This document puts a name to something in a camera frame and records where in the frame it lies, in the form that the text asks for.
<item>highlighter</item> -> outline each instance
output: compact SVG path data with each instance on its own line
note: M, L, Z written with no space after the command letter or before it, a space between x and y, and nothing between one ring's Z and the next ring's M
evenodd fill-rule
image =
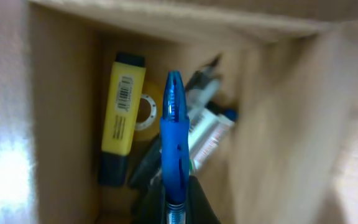
M99 183L122 186L145 77L143 57L117 53L112 65L104 120Z

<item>black highlighter cap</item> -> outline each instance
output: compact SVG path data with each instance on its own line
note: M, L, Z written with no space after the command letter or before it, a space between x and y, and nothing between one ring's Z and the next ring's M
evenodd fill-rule
M137 67L145 67L144 57L118 52L116 62L125 63Z
M125 183L127 157L102 152L100 159L99 184L120 187Z

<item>translucent blue pen tip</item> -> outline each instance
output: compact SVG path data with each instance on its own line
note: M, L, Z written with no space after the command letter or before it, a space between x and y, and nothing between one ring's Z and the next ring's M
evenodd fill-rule
M167 121L179 122L187 117L185 87L180 72L169 71L165 84L162 118Z

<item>blue pen barrel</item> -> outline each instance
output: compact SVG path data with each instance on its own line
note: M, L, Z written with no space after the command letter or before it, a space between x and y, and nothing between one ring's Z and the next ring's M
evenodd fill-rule
M189 120L160 120L162 140L162 180L168 203L181 204L186 200L189 179Z

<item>white label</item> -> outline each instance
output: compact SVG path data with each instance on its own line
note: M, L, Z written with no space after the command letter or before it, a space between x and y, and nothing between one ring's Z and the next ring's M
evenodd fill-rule
M131 108L132 87L134 80L128 75L123 75L118 84L116 97L116 110L128 112Z

